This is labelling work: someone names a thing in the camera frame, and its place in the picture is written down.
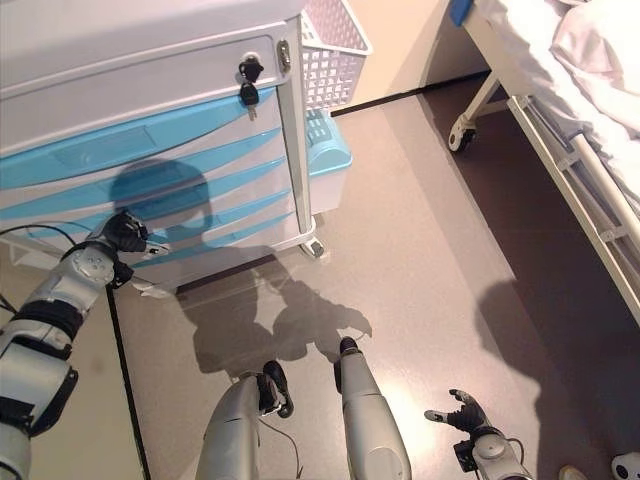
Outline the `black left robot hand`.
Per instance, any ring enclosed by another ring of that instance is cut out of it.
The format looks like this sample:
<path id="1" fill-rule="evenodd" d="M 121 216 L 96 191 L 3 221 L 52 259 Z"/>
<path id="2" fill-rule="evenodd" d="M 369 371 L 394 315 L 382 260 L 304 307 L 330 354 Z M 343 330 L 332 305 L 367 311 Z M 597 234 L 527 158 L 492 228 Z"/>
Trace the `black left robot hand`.
<path id="1" fill-rule="evenodd" d="M 166 255 L 166 244 L 149 239 L 147 227 L 127 210 L 111 215 L 97 231 L 95 238 L 117 252 L 141 253 L 148 256 Z"/>

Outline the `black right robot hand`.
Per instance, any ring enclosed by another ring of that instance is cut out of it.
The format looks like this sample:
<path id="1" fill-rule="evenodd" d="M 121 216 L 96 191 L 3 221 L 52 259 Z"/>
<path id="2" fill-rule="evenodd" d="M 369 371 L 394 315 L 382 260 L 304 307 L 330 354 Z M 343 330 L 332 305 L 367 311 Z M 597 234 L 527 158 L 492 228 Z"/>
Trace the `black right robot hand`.
<path id="1" fill-rule="evenodd" d="M 426 410 L 424 417 L 427 420 L 450 425 L 470 435 L 491 425 L 483 408 L 472 395 L 459 389 L 449 389 L 448 393 L 460 403 L 460 408 L 449 413 Z"/>

